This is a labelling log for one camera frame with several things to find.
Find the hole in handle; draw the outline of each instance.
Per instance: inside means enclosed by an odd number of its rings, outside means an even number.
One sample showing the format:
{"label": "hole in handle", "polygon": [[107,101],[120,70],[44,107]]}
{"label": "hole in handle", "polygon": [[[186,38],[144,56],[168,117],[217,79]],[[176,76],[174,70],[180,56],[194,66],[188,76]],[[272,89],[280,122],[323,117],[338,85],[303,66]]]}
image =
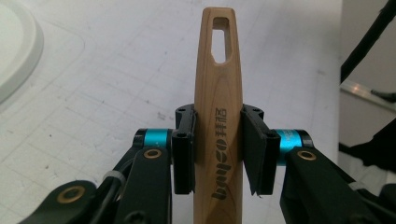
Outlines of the hole in handle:
{"label": "hole in handle", "polygon": [[227,18],[213,19],[212,56],[215,63],[225,63],[231,58],[230,23]]}

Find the white round object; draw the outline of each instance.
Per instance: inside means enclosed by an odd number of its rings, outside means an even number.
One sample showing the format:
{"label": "white round object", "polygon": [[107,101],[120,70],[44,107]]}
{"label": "white round object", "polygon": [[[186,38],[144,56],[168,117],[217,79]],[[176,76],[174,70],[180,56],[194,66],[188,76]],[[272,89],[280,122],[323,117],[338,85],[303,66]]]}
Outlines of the white round object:
{"label": "white round object", "polygon": [[0,102],[33,72],[43,44],[32,14],[15,1],[0,0]]}

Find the wooden handle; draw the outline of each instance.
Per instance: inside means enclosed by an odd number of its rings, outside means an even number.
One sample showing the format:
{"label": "wooden handle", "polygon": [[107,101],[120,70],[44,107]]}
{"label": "wooden handle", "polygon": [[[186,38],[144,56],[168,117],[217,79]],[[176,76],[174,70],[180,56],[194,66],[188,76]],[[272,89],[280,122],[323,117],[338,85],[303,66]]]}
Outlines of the wooden handle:
{"label": "wooden handle", "polygon": [[[225,62],[212,55],[213,29],[224,31]],[[242,222],[242,81],[235,13],[206,8],[195,80],[194,224]]]}

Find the brass screw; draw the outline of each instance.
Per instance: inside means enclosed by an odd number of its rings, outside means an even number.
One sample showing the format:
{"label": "brass screw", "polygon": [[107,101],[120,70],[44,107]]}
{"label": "brass screw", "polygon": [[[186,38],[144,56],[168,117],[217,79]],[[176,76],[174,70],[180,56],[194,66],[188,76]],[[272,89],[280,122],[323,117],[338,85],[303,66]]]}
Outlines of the brass screw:
{"label": "brass screw", "polygon": [[314,161],[317,159],[317,156],[310,151],[298,151],[297,155],[306,161]]}
{"label": "brass screw", "polygon": [[57,198],[58,203],[73,203],[84,195],[85,189],[82,186],[73,186],[64,189]]}
{"label": "brass screw", "polygon": [[159,149],[149,149],[145,152],[144,156],[147,159],[157,159],[162,155]]}

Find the blue metal ring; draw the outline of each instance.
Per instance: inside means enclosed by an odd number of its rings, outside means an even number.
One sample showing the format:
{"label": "blue metal ring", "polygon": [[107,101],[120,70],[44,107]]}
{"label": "blue metal ring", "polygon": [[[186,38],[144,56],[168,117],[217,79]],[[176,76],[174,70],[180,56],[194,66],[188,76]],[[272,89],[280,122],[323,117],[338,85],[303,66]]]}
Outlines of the blue metal ring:
{"label": "blue metal ring", "polygon": [[278,129],[276,132],[280,135],[280,155],[277,160],[278,165],[285,165],[285,155],[290,150],[295,147],[302,147],[303,142],[301,141],[301,137],[295,130],[281,130]]}
{"label": "blue metal ring", "polygon": [[144,147],[164,147],[168,139],[168,129],[147,129]]}

